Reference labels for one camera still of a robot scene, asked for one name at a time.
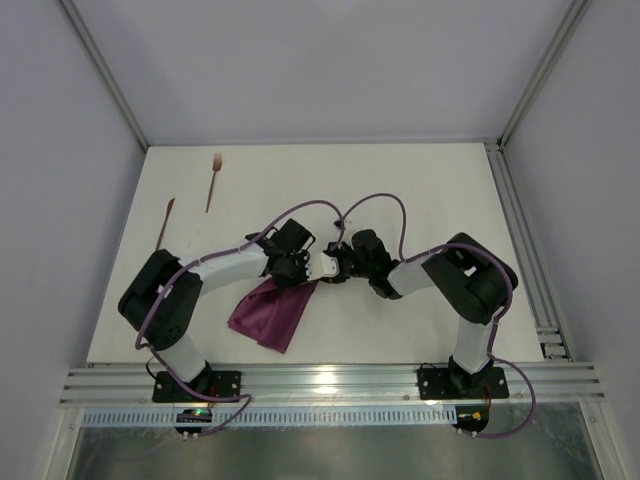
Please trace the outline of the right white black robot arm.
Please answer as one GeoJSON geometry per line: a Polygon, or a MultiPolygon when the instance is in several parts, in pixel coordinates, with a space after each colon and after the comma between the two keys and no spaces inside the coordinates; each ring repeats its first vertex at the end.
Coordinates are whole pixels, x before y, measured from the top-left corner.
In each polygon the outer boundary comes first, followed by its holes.
{"type": "Polygon", "coordinates": [[[387,300],[437,289],[459,317],[456,345],[448,360],[448,383],[461,398],[485,387],[494,366],[497,324],[518,287],[509,265],[464,232],[405,260],[392,258],[371,229],[356,232],[349,243],[330,243],[325,253],[338,265],[338,274],[326,278],[326,283],[362,278],[387,300]]]}

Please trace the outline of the purple satin napkin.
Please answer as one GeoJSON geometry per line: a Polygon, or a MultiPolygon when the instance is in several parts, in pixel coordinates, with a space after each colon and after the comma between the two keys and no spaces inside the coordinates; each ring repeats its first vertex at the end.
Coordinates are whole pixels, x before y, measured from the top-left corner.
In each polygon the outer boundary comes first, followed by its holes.
{"type": "Polygon", "coordinates": [[[241,299],[228,327],[263,348],[285,354],[316,287],[316,282],[309,282],[282,289],[269,278],[241,299]]]}

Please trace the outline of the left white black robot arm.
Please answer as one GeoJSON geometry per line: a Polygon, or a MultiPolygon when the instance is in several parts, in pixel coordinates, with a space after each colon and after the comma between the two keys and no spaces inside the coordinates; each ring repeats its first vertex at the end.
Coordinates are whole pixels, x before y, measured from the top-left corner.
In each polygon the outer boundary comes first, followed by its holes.
{"type": "Polygon", "coordinates": [[[204,394],[211,369],[188,335],[200,297],[261,279],[238,303],[228,325],[267,349],[285,353],[317,281],[336,272],[330,257],[307,250],[314,241],[304,227],[288,220],[267,236],[253,235],[200,258],[158,250],[121,297],[118,311],[136,330],[137,348],[152,351],[174,380],[204,394]]]}

